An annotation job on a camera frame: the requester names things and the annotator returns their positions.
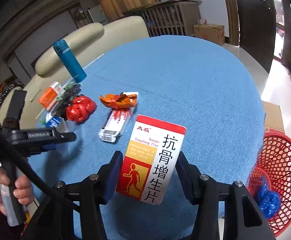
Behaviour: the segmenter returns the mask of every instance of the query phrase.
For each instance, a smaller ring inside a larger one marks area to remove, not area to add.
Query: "orange medicine box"
[[[64,89],[60,85],[59,82],[53,82],[47,90],[44,91],[42,96],[39,98],[39,103],[46,108],[48,111],[52,109],[52,107],[56,103],[56,97],[63,93]]]
[[[178,159],[186,128],[138,115],[116,191],[153,205],[161,203]]]

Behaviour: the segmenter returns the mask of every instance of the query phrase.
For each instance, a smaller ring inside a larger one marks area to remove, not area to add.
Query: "white tiled floor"
[[[261,99],[280,106],[285,133],[291,138],[291,82],[285,67],[280,62],[273,60],[270,74],[268,74],[242,48],[229,44],[225,44],[223,47],[245,65],[255,81]],[[220,220],[220,236],[222,236],[223,225],[224,221]],[[291,224],[277,239],[291,240]]]

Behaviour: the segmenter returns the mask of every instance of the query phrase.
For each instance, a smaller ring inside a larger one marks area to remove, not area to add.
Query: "wooden door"
[[[276,33],[273,0],[237,0],[240,47],[270,72]]]

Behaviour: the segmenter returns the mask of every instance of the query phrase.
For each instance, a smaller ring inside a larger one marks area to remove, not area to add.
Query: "beige sofa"
[[[100,23],[86,25],[64,37],[75,57],[82,67],[103,53],[121,44],[149,37],[146,25],[139,16],[123,18],[103,26]],[[43,109],[38,102],[42,93],[49,85],[58,81],[64,84],[70,78],[59,57],[50,47],[35,65],[36,75],[24,87],[27,91],[20,128],[34,128]],[[0,108],[0,123],[2,124],[13,90],[4,100]]]

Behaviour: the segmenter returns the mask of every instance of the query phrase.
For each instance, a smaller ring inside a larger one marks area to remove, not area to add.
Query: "human hand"
[[[9,185],[10,179],[6,175],[5,171],[0,167],[0,184]],[[15,181],[16,189],[13,191],[13,195],[18,199],[22,205],[28,205],[34,200],[33,186],[31,181],[25,176],[19,177]],[[6,215],[6,211],[3,206],[1,192],[0,192],[0,211]]]

